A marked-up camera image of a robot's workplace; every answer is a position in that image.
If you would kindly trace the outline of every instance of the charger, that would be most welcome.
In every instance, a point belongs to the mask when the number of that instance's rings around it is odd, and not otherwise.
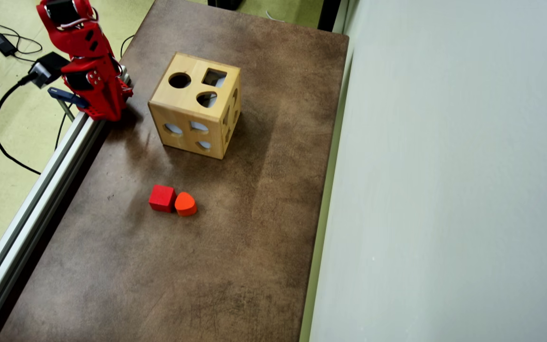
[[[8,57],[9,55],[17,51],[18,49],[16,48],[16,46],[13,46],[13,44],[9,42],[6,36],[0,33],[0,52],[4,54],[4,56]]]

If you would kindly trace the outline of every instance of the white wall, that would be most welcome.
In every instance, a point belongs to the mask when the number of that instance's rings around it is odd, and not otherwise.
[[[547,341],[547,1],[358,8],[311,341]]]

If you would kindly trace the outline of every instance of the black cable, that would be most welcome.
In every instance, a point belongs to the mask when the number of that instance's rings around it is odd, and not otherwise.
[[[67,117],[67,113],[63,114],[63,120],[60,122],[60,127],[58,128],[58,135],[56,136],[56,145],[54,146],[54,150],[58,149],[58,139],[60,139],[60,133],[63,131],[63,125],[65,124],[65,117]]]
[[[7,91],[7,93],[1,98],[0,100],[0,110],[1,110],[1,107],[3,106],[4,102],[6,101],[6,99],[8,98],[9,95],[11,95],[11,93],[13,93],[16,89],[18,89],[18,87],[20,86],[23,86],[25,84],[27,84],[28,82],[30,82],[31,80],[33,80],[35,77],[37,77],[37,74],[33,73],[33,74],[29,74],[27,76],[24,76],[21,80],[18,81],[17,84],[15,84],[13,87],[11,87],[9,89],[9,91]],[[13,156],[10,156],[6,149],[4,149],[3,145],[1,145],[1,142],[0,142],[0,150],[2,151],[2,153],[7,157],[9,158],[10,160],[12,160],[13,162],[17,163],[18,165],[21,165],[22,167],[24,167],[25,169],[31,171],[31,172],[34,172],[34,173],[37,173],[38,175],[41,175],[41,173],[35,171],[34,169],[31,169],[30,167],[26,166],[25,164],[22,164],[21,162],[19,162],[18,160],[16,160],[16,158],[14,158]]]
[[[16,33],[15,35],[12,35],[12,34],[9,34],[9,33],[2,33],[2,34],[5,35],[5,36],[11,36],[11,37],[17,37],[17,38],[18,38],[18,41],[16,42],[16,50],[18,50],[18,53],[19,53],[19,54],[24,54],[24,55],[36,54],[37,52],[40,52],[41,50],[44,49],[44,47],[41,46],[41,44],[39,44],[39,42],[34,41],[33,39],[30,39],[30,38],[21,36],[21,35],[20,35],[18,32],[16,32],[16,30],[13,29],[13,28],[8,28],[7,26],[3,26],[3,25],[0,25],[0,28],[4,28],[4,29],[6,29],[6,30],[10,30],[10,31]],[[39,50],[30,51],[30,52],[24,52],[24,51],[19,50],[19,49],[18,49],[18,46],[20,45],[20,39],[32,41],[33,43],[39,45]]]
[[[128,40],[131,39],[132,37],[134,37],[134,35],[131,35],[130,37],[126,38],[125,41],[123,41],[122,47],[120,48],[120,58],[122,58],[122,55],[123,55],[123,46],[124,46],[124,44],[126,44],[126,41],[128,41]]]
[[[23,37],[23,36],[19,36],[19,35],[12,35],[12,34],[9,34],[9,33],[2,33],[2,35],[4,36],[10,36],[10,37],[17,37],[18,38],[18,41],[16,42],[16,50],[18,50],[18,53],[19,54],[24,54],[24,55],[30,55],[30,54],[36,54],[37,52],[41,52],[44,47],[41,46],[41,44],[36,41],[36,40],[33,40],[33,39],[30,39],[30,38],[27,38],[27,37]],[[20,44],[20,39],[24,39],[24,40],[28,40],[28,41],[31,41],[32,43],[35,43],[37,45],[39,45],[39,48],[35,51],[29,51],[29,52],[24,52],[24,51],[21,51],[19,48],[18,48],[18,45]]]
[[[28,60],[26,58],[21,58],[21,57],[18,57],[16,56],[15,54],[11,54],[14,58],[18,59],[18,60],[21,60],[21,61],[30,61],[31,63],[35,63],[37,61],[34,61],[34,60]]]

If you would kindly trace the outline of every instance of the wooden shape sorter box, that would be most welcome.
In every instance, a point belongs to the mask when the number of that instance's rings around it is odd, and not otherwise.
[[[148,104],[161,143],[221,160],[241,112],[240,69],[177,52]]]

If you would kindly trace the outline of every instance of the red robot arm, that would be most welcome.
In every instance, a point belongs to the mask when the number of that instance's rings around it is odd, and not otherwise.
[[[130,89],[120,80],[121,66],[98,25],[98,12],[89,0],[41,0],[37,13],[50,40],[69,54],[61,70],[65,84],[90,104],[85,111],[95,120],[118,121]]]

